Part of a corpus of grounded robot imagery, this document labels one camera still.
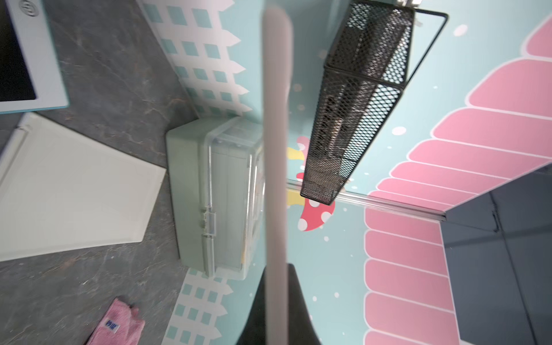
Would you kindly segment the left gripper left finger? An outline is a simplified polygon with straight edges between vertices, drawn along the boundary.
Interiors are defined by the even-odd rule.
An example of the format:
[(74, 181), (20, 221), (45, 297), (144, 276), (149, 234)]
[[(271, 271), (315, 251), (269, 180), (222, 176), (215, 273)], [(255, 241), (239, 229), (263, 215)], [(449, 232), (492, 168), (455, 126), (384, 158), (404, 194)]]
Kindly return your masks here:
[(265, 270), (237, 345), (266, 345)]

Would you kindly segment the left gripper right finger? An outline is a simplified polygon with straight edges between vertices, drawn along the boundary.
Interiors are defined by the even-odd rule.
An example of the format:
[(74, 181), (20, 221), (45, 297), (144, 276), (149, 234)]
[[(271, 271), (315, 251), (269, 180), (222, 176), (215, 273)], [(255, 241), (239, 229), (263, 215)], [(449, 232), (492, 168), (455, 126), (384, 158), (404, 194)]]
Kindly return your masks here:
[(300, 282), (293, 264), (288, 264), (288, 341), (291, 345), (320, 345), (311, 323)]

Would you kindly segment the pink cleaning cloth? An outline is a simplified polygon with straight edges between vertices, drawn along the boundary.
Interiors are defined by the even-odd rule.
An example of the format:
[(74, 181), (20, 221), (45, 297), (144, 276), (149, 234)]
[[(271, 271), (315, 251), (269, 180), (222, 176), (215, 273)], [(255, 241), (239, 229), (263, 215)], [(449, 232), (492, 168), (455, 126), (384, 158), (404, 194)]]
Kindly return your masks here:
[(86, 345), (137, 345), (144, 327), (139, 309), (115, 298)]

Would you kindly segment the white drawing tablet front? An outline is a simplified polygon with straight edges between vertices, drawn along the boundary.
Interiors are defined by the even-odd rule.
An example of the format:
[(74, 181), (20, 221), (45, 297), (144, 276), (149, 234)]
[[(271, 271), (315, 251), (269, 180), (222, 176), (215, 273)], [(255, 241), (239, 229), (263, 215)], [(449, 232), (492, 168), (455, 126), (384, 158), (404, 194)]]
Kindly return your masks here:
[(164, 177), (26, 113), (1, 154), (1, 259), (142, 241)]

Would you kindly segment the white drawing tablet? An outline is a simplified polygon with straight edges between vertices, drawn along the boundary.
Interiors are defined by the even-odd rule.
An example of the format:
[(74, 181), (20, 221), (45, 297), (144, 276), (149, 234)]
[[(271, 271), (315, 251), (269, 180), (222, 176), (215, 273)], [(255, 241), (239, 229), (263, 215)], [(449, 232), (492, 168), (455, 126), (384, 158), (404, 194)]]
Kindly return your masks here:
[(142, 241), (164, 177), (26, 113), (1, 154), (1, 259)]
[(284, 9), (262, 16), (266, 341), (288, 344), (287, 138), (293, 25)]

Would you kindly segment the blue framed drawing tablet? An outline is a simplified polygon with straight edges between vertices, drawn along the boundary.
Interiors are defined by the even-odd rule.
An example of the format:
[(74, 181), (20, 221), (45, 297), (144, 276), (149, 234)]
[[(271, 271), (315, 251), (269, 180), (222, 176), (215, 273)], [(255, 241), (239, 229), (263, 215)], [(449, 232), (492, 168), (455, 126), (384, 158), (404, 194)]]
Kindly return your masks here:
[(1, 113), (69, 105), (42, 1), (1, 2)]

